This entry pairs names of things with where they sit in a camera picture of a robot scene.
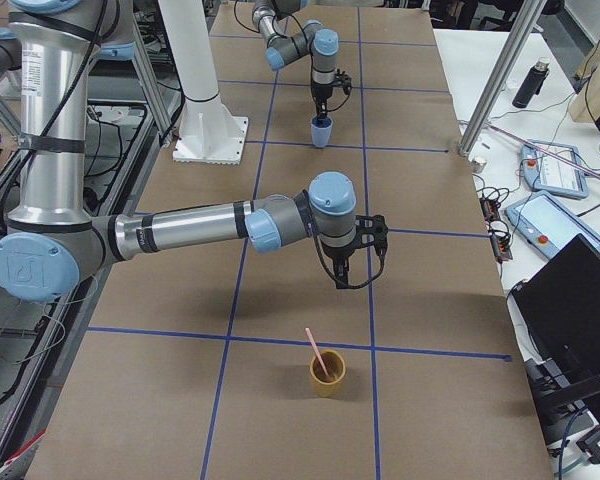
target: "robotic arm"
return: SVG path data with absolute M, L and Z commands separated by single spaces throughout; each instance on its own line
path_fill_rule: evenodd
M 252 21 L 265 41 L 265 58 L 272 70 L 279 70 L 306 55 L 311 57 L 311 97 L 316 106 L 316 116 L 311 120 L 311 138 L 316 147 L 322 148 L 329 142 L 333 126 L 327 100 L 333 95 L 334 88 L 341 88 L 349 98 L 351 77 L 336 69 L 338 34 L 319 21 L 308 20 L 292 37 L 281 33 L 278 20 L 305 6 L 306 0 L 257 0 Z
M 12 295 L 48 302 L 100 268 L 139 253 L 247 236 L 259 252 L 313 237 L 321 263 L 338 288 L 373 280 L 348 284 L 348 258 L 356 249 L 373 246 L 382 269 L 384 219 L 357 217 L 353 185 L 337 172 L 318 176 L 295 199 L 273 196 L 146 216 L 91 217 L 82 199 L 87 107 L 83 73 L 96 55 L 133 55 L 125 36 L 131 1 L 10 4 L 11 27 L 23 50 L 19 143 L 27 151 L 20 163 L 20 204 L 9 212 L 9 235 L 0 241 L 0 285 Z M 113 44 L 104 45 L 106 39 Z M 332 259 L 335 273 L 326 267 L 322 251 Z

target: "cup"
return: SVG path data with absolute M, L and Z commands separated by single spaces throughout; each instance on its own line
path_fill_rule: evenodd
M 342 380 L 347 372 L 347 366 L 344 363 L 344 359 L 335 350 L 323 350 L 321 355 L 322 361 L 329 372 L 329 378 L 324 374 L 318 357 L 314 356 L 309 366 L 311 386 L 318 396 L 330 398 L 340 390 Z

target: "pink straw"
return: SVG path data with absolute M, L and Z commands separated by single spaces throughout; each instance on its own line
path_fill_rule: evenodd
M 331 378 L 331 375 L 329 375 L 329 372 L 327 371 L 327 366 L 324 364 L 324 360 L 322 360 L 322 355 L 320 355 L 320 350 L 318 350 L 318 345 L 316 345 L 316 341 L 313 339 L 311 330 L 309 329 L 309 327 L 307 327 L 304 329 L 304 331 L 307 333 L 307 337 L 309 337 L 309 342 L 311 342 L 313 351 L 316 353 L 316 357 L 318 358 L 318 361 L 320 362 L 320 366 L 322 367 L 322 370 L 324 370 L 324 374 L 326 376 L 325 378 L 328 380 L 329 378 Z

